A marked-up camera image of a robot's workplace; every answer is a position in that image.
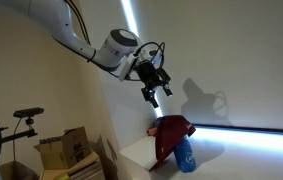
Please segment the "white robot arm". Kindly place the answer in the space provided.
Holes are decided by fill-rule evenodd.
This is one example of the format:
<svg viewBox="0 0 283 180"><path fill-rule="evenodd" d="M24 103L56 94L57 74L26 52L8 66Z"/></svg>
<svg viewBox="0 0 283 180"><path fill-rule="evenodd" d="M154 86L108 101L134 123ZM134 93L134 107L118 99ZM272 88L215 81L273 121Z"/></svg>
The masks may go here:
<svg viewBox="0 0 283 180"><path fill-rule="evenodd" d="M121 81L131 79L136 73L144 83L141 89L144 99L157 108L155 91L162 88L167 96L172 95L170 76L163 69L164 43L154 43L148 50L139 37L126 29L113 29L100 49L93 48L86 37L79 38L74 31L72 14L78 9L71 0L0 0L0 5L11 7L37 21L52 37L72 52L112 74L121 73Z"/></svg>

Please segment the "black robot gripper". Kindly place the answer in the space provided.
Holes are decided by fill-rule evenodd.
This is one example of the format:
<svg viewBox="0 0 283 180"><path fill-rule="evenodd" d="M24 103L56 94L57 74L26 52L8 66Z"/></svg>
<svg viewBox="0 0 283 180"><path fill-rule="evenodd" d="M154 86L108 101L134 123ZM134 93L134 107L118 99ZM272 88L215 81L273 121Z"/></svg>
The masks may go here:
<svg viewBox="0 0 283 180"><path fill-rule="evenodd" d="M163 87L168 97L173 95L169 85L171 78L162 67L155 68L150 61L146 61L137 66L136 72L145 85L142 90L144 99L149 101L154 108L159 107L153 92L158 86Z"/></svg>

